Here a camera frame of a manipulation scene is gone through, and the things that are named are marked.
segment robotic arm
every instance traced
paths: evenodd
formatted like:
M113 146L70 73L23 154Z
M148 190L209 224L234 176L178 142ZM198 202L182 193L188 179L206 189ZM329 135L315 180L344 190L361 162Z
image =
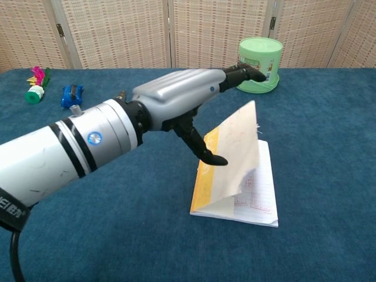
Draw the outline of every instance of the robotic arm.
M137 148L147 131L174 130L203 162L227 160L207 149L193 126L203 103L245 80L266 77L248 65L172 72L133 90L0 146L0 225L21 231L29 208L70 182L83 178Z

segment blue toy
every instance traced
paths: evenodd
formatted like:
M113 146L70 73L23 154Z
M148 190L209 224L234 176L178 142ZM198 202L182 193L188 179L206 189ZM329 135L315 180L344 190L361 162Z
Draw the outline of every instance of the blue toy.
M68 85L63 88L63 98L61 99L61 106L69 109L73 105L80 105L82 103L83 86L82 85Z

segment open notebook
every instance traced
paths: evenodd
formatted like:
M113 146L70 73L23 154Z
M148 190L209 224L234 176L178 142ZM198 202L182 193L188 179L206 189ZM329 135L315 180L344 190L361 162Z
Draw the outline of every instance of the open notebook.
M269 148L257 138L254 102L204 139L229 164L216 167L200 161L190 214L278 227Z

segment metal hinge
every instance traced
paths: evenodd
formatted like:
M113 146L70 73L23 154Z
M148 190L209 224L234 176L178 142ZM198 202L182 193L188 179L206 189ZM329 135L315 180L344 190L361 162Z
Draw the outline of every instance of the metal hinge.
M58 23L56 27L58 28L60 37L64 37L64 31L63 31L63 28L61 27L61 24Z
M271 19L270 19L270 25L269 25L269 30L270 31L273 31L274 30L274 26L276 25L276 17L275 16L272 16Z

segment woven screen panel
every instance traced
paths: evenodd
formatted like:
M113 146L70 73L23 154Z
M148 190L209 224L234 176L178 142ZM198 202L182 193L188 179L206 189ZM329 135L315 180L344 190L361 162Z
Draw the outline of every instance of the woven screen panel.
M350 0L285 0L276 39L282 68L326 68Z
M376 67L376 0L359 3L332 66Z
M65 68L52 28L42 1L1 0L0 71Z
M261 36L267 0L171 0L176 66L224 68L243 38Z
M170 66L167 0L63 0L62 5L83 68Z

